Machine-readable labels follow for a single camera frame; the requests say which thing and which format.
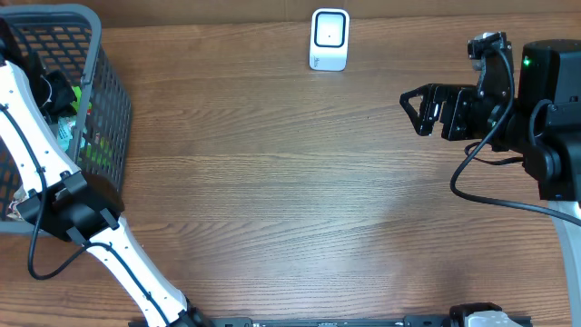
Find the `brown clear snack bag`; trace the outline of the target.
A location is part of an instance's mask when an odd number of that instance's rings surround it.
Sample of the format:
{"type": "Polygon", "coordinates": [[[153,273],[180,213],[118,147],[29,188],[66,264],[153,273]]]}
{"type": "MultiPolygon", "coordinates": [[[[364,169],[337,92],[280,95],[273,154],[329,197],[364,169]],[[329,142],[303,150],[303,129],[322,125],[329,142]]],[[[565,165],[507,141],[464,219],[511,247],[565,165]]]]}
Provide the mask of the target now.
{"type": "Polygon", "coordinates": [[[6,217],[9,221],[17,222],[23,221],[23,217],[17,209],[17,205],[24,202],[28,199],[28,194],[25,191],[24,187],[21,186],[13,196],[13,200],[8,205],[8,209],[6,211],[6,217]]]}

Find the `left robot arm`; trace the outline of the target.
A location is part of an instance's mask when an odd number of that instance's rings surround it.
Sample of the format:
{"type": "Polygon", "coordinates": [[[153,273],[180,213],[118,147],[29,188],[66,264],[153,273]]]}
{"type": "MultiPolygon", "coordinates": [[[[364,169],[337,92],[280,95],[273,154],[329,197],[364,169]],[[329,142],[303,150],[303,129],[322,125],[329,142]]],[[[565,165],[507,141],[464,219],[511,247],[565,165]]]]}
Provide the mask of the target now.
{"type": "Polygon", "coordinates": [[[29,274],[38,281],[54,278],[81,254],[90,253],[134,300],[145,325],[211,326],[212,321],[163,276],[136,241],[117,189],[107,178],[82,171],[59,145],[47,121],[73,114],[76,99],[61,72],[47,72],[36,54],[22,54],[11,27],[3,22],[1,138],[27,195],[17,211],[34,227],[29,274]],[[46,274],[34,268],[41,231],[79,247],[46,274]]]}

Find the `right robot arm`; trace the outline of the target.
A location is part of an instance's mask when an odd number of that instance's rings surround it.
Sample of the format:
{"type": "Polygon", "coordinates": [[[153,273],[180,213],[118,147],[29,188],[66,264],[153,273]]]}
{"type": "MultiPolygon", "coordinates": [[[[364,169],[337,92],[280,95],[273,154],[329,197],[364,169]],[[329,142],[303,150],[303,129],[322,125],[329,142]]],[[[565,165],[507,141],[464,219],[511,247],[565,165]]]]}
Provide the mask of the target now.
{"type": "Polygon", "coordinates": [[[468,41],[468,58],[480,73],[476,84],[425,84],[399,103],[420,136],[442,123],[441,136],[464,141],[465,159],[449,187],[474,203],[541,213],[560,241],[573,325],[580,323],[580,43],[540,40],[524,45],[514,76],[512,44],[503,32],[468,41]],[[514,152],[502,164],[520,163],[537,181],[546,206],[465,193],[457,182],[485,145],[514,152]]]}

